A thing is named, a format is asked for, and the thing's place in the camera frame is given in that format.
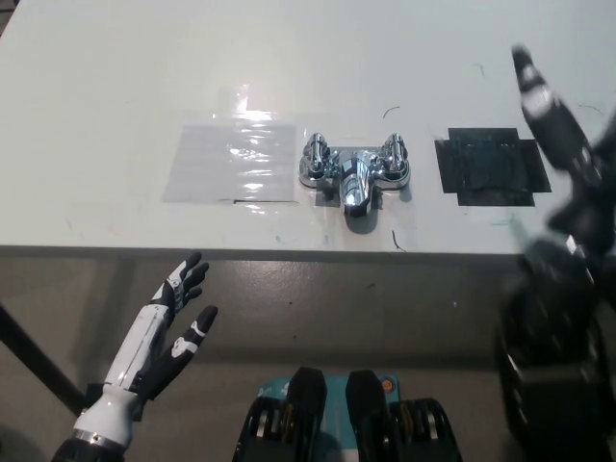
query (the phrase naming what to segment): faucet handle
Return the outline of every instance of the faucet handle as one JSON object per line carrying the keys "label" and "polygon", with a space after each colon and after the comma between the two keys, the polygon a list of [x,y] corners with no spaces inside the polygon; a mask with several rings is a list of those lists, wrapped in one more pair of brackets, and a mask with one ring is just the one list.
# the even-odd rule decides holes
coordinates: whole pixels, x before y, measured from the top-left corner
{"label": "faucet handle", "polygon": [[325,164],[329,158],[329,146],[321,133],[313,134],[304,146],[303,155],[308,161],[308,169],[313,178],[321,178],[325,172]]}
{"label": "faucet handle", "polygon": [[404,161],[408,158],[408,151],[400,134],[390,135],[381,147],[380,157],[389,172],[405,170],[406,163]]}

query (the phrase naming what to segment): white table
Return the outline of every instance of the white table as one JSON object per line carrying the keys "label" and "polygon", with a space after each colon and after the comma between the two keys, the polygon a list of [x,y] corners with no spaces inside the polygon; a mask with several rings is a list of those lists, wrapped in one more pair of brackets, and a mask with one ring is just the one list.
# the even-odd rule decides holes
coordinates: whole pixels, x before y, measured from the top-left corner
{"label": "white table", "polygon": [[[0,246],[356,260],[404,253],[394,231],[402,258],[518,253],[568,180],[546,166],[553,193],[535,208],[459,207],[434,141],[449,127],[530,138],[516,42],[597,136],[616,107],[615,18],[611,0],[23,0],[0,39]],[[302,136],[377,145],[400,132],[412,200],[387,195],[353,229],[298,182],[295,203],[257,210],[165,203],[187,114],[242,84],[249,110]]]}

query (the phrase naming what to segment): robotic hand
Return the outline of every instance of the robotic hand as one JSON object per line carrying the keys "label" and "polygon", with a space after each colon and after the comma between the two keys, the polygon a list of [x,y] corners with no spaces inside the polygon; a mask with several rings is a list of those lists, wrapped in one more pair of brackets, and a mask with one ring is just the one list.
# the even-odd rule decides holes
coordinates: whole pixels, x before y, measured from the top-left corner
{"label": "robotic hand", "polygon": [[191,361],[218,308],[205,308],[166,351],[165,335],[175,315],[201,294],[208,264],[194,253],[177,267],[139,311],[103,384],[102,396],[78,419],[72,438],[53,462],[121,462],[133,435],[133,420]]}
{"label": "robotic hand", "polygon": [[567,172],[570,200],[551,234],[526,250],[524,283],[505,306],[496,353],[509,428],[529,460],[611,460],[605,437],[616,404],[601,330],[602,299],[616,301],[614,245],[616,117],[591,145],[527,50],[513,62],[526,123],[544,156]]}

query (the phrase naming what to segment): white robotic hand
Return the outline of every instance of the white robotic hand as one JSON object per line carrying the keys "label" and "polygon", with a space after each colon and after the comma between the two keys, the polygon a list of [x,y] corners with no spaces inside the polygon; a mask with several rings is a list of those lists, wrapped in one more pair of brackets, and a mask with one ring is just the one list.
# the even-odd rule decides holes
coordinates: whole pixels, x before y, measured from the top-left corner
{"label": "white robotic hand", "polygon": [[197,287],[209,265],[195,252],[177,267],[141,308],[107,373],[101,398],[73,427],[73,439],[122,454],[132,440],[135,414],[184,369],[214,322],[218,309],[205,308],[189,329],[161,354],[175,315],[201,295]]}

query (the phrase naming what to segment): black tape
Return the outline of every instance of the black tape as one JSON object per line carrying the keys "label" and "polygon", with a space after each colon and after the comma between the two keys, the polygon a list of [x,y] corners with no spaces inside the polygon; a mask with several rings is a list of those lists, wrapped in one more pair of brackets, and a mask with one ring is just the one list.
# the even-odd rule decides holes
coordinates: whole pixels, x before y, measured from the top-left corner
{"label": "black tape", "polygon": [[534,140],[515,128],[450,128],[436,141],[443,193],[460,206],[534,207],[534,193],[551,193]]}

